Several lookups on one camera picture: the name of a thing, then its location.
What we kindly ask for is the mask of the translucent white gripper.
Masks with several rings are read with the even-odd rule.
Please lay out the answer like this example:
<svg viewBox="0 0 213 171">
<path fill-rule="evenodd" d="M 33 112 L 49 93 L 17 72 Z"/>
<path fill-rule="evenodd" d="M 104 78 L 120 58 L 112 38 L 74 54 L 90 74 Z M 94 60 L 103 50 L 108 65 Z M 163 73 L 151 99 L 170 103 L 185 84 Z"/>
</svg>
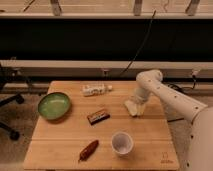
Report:
<svg viewBox="0 0 213 171">
<path fill-rule="evenodd" d="M 138 116 L 142 116 L 144 114 L 145 108 L 146 108 L 146 102 L 147 98 L 144 96 L 139 96 L 139 95 L 133 95 L 130 97 L 130 100 L 133 101 L 135 104 L 140 105 L 139 106 L 139 113 Z"/>
</svg>

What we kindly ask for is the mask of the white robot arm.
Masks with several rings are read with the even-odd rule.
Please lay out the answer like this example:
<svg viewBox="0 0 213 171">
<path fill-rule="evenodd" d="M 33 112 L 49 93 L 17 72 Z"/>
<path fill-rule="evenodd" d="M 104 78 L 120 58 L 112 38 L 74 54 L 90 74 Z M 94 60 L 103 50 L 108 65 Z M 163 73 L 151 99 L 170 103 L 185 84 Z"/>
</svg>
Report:
<svg viewBox="0 0 213 171">
<path fill-rule="evenodd" d="M 162 80 L 160 70 L 138 73 L 134 97 L 145 103 L 153 93 L 190 122 L 192 129 L 186 171 L 213 171 L 213 107 L 169 88 Z"/>
</svg>

